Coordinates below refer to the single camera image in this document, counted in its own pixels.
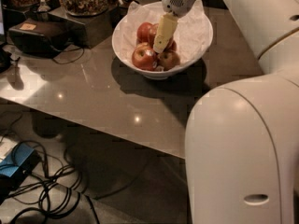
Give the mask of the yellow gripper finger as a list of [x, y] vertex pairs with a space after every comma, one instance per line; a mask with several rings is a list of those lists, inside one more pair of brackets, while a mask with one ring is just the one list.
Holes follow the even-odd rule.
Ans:
[[165, 13], [161, 16], [153, 43], [153, 49], [157, 53], [162, 53], [166, 49], [174, 32], [177, 30], [177, 26], [178, 17], [173, 13]]

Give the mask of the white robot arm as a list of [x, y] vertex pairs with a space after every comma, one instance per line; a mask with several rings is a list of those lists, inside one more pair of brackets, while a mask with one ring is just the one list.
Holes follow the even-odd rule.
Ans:
[[299, 0], [223, 0], [263, 75], [219, 86], [185, 133], [192, 224], [295, 224]]

